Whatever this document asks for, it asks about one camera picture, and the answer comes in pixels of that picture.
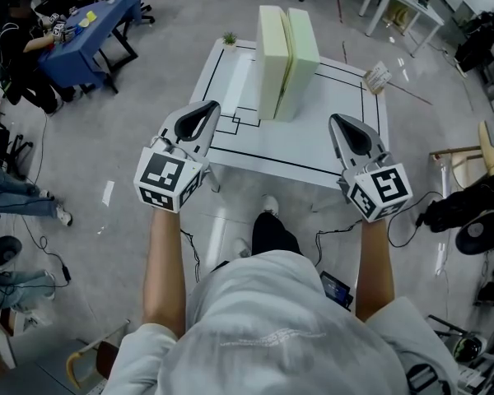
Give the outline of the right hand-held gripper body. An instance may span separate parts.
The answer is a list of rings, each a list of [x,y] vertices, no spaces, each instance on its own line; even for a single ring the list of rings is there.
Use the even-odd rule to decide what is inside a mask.
[[[398,213],[413,196],[403,165],[390,152],[351,165],[339,186],[367,222]]]

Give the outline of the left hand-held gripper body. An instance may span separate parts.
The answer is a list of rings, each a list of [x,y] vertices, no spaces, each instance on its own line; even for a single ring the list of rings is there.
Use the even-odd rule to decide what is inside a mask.
[[[133,184],[139,200],[149,206],[178,212],[202,185],[209,161],[209,141],[171,142],[154,136],[142,149]]]

